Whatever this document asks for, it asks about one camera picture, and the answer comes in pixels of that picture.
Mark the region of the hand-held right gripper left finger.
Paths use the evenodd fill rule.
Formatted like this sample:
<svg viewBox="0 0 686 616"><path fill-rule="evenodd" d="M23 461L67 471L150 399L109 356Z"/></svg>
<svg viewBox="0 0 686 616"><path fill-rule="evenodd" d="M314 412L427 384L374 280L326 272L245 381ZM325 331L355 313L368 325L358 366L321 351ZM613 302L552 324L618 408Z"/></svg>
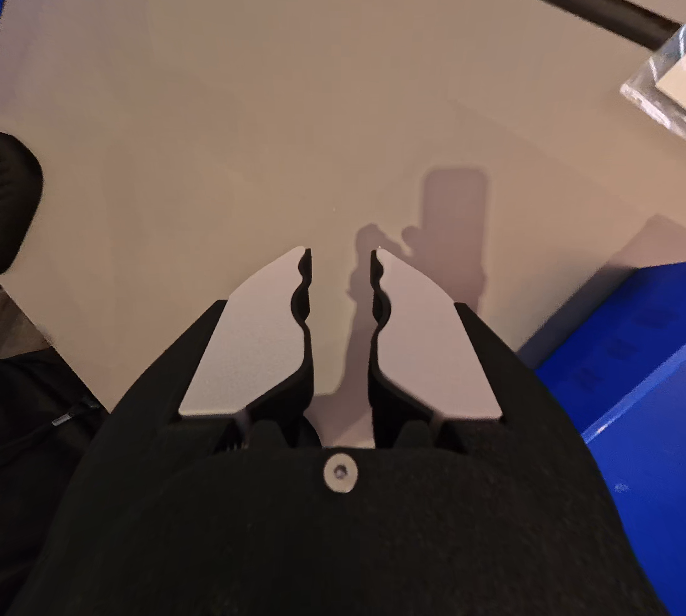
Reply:
<svg viewBox="0 0 686 616"><path fill-rule="evenodd" d="M312 251L297 246L228 297L178 413L228 417L246 432L258 421L295 429L313 398Z"/></svg>

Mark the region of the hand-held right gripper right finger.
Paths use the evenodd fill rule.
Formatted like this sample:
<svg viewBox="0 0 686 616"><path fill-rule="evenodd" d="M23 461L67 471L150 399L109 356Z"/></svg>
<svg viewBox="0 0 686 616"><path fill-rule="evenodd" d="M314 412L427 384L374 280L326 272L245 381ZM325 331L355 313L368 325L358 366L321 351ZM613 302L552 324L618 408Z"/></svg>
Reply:
<svg viewBox="0 0 686 616"><path fill-rule="evenodd" d="M376 328L368 362L373 437L410 421L499 421L502 408L452 298L390 251L371 253Z"/></svg>

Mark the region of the person's dark clothing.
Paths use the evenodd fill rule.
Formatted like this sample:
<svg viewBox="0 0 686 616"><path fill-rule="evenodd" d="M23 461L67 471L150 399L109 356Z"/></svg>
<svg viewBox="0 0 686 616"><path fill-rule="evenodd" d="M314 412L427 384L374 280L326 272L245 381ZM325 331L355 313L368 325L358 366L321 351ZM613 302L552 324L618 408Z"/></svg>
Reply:
<svg viewBox="0 0 686 616"><path fill-rule="evenodd" d="M107 409L51 346L1 359L1 614L25 584Z"/></svg>

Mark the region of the laminated paper sheet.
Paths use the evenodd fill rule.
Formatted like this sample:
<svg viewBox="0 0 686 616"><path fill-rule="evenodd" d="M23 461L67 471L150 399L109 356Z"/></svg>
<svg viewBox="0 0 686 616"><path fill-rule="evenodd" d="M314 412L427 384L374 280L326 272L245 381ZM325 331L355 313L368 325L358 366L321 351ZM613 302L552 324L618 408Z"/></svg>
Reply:
<svg viewBox="0 0 686 616"><path fill-rule="evenodd" d="M685 25L620 88L622 97L685 139Z"/></svg>

